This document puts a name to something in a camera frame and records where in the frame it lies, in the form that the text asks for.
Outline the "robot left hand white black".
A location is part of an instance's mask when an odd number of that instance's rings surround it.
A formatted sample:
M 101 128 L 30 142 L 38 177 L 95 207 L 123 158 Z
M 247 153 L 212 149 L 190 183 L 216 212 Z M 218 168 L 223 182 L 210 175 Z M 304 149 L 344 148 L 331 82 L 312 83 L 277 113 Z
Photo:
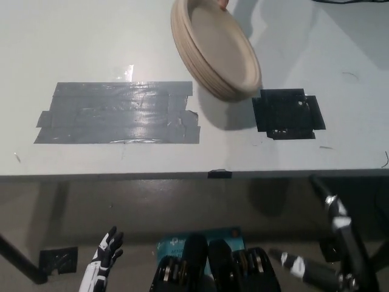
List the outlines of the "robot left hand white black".
M 113 226 L 99 243 L 94 256 L 86 267 L 79 292 L 105 292 L 109 273 L 123 254 L 123 232 Z

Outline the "robot right hand white black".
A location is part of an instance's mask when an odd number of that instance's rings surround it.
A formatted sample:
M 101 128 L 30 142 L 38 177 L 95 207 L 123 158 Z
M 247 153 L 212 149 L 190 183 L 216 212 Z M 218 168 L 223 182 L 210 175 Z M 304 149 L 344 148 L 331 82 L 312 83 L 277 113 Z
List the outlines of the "robot right hand white black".
M 316 176 L 309 178 L 315 194 L 328 215 L 341 256 L 341 269 L 271 248 L 269 256 L 306 285 L 320 291 L 379 291 L 379 282 L 367 249 L 338 195 Z

